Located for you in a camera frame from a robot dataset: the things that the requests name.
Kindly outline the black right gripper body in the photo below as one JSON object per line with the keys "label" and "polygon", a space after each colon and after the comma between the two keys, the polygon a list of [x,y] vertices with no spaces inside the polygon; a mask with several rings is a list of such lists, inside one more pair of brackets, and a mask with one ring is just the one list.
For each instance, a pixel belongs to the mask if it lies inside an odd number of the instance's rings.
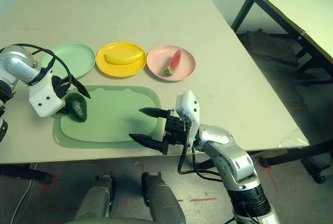
{"label": "black right gripper body", "polygon": [[182,144],[187,148],[188,130],[186,123],[175,116],[175,110],[164,110],[161,115],[166,119],[162,139],[162,154],[167,155],[169,145]]}

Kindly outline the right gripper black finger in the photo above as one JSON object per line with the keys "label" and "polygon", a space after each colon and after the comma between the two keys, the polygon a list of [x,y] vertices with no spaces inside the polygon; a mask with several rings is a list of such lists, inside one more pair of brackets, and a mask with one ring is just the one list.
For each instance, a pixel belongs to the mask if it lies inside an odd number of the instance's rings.
{"label": "right gripper black finger", "polygon": [[169,110],[163,110],[158,108],[141,108],[139,109],[139,112],[155,118],[167,118],[169,116]]}
{"label": "right gripper black finger", "polygon": [[151,136],[142,134],[129,134],[129,136],[144,147],[157,150],[162,154],[167,153],[167,144],[162,141],[154,140]]}

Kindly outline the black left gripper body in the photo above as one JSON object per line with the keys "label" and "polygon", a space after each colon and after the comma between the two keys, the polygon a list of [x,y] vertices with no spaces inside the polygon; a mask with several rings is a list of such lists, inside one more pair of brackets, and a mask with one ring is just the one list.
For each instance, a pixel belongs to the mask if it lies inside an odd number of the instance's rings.
{"label": "black left gripper body", "polygon": [[60,78],[56,75],[52,76],[53,90],[58,98],[63,98],[67,94],[67,91],[71,86],[72,79],[73,76],[71,74],[65,78]]}

